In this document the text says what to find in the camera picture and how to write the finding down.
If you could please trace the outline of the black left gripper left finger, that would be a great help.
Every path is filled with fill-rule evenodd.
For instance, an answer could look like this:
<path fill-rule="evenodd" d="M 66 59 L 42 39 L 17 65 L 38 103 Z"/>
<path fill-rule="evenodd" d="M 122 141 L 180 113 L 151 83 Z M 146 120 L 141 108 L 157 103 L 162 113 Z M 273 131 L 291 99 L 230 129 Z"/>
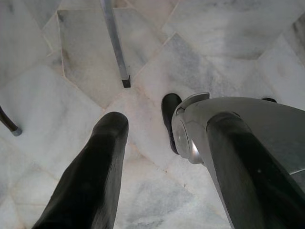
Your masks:
<path fill-rule="evenodd" d="M 129 131 L 119 112 L 104 115 L 62 174 L 35 229 L 112 229 Z"/>

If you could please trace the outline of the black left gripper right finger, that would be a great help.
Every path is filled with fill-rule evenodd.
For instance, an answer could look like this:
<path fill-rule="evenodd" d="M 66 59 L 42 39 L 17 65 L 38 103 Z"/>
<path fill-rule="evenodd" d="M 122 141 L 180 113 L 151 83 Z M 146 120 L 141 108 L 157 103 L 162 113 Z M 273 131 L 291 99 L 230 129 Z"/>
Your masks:
<path fill-rule="evenodd" d="M 213 116 L 206 133 L 234 228 L 304 228 L 304 192 L 239 116 Z"/>

